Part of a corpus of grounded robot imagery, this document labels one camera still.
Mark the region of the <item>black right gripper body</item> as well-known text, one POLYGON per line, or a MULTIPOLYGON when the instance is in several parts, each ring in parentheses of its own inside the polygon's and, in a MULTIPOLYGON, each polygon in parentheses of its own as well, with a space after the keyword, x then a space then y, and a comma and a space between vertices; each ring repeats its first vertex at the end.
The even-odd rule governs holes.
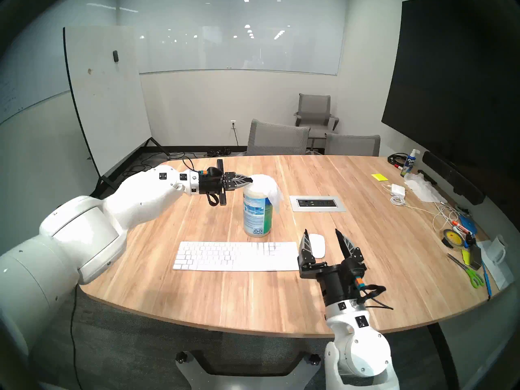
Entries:
POLYGON ((327 263, 315 263, 300 266, 300 277, 318 281, 325 306, 342 301, 354 301, 357 306, 360 289, 356 282, 365 274, 365 263, 363 264, 349 266, 348 263, 340 263, 330 266, 327 263))

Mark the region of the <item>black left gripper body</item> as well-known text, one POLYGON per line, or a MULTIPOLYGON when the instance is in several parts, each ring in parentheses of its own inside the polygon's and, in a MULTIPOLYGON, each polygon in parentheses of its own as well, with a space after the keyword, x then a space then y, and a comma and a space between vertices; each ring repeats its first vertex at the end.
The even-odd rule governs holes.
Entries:
POLYGON ((211 206, 227 204, 226 191, 234 190, 236 172, 225 172, 224 162, 217 159, 217 165, 199 170, 199 194, 205 194, 211 206))

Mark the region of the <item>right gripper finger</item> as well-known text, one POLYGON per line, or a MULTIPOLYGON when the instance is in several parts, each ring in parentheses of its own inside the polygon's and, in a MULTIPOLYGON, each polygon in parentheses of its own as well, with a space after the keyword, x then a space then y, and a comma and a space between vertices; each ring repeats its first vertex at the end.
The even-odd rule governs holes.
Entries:
POLYGON ((316 259, 313 256, 309 233, 307 230, 300 240, 300 246, 298 250, 298 265, 299 266, 310 266, 316 263, 316 259))
POLYGON ((363 266, 364 258, 359 247, 355 246, 338 229, 335 230, 337 240, 345 261, 349 266, 363 266))

